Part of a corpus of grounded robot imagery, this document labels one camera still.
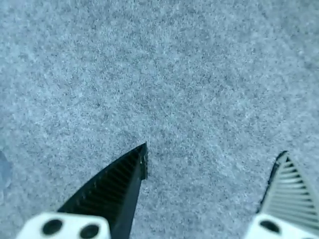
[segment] floor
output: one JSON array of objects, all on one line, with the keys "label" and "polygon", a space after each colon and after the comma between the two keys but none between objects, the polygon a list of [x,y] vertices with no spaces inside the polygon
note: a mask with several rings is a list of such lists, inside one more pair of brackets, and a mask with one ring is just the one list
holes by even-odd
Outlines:
[{"label": "floor", "polygon": [[2,0],[0,238],[147,141],[132,239],[241,238],[276,156],[319,191],[319,1]]}]

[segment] gray carpet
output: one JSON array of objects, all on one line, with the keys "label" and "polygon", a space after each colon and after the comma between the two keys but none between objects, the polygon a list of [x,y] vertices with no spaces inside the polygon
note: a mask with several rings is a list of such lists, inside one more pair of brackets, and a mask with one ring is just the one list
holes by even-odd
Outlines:
[{"label": "gray carpet", "polygon": [[131,238],[237,239],[282,150],[319,190],[319,2],[2,0],[0,238],[145,141]]}]

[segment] screw hole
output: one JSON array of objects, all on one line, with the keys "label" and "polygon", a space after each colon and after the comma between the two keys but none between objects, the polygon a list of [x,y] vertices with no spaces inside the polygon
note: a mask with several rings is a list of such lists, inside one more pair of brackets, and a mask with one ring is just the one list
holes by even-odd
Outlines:
[{"label": "screw hole", "polygon": [[47,235],[51,236],[57,233],[62,227],[62,221],[59,219],[49,220],[46,224],[44,224],[42,228],[42,232]]},{"label": "screw hole", "polygon": [[269,220],[264,220],[260,222],[260,225],[274,233],[280,234],[280,228],[278,225]]},{"label": "screw hole", "polygon": [[99,227],[94,224],[87,225],[81,230],[80,237],[83,239],[94,238],[99,233]]}]

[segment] carpet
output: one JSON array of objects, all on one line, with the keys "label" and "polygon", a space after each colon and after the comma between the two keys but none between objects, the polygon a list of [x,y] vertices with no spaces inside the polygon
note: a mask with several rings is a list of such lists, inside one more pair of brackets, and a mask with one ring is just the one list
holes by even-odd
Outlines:
[{"label": "carpet", "polygon": [[276,156],[319,191],[319,2],[2,0],[0,238],[141,143],[132,239],[244,232]]}]

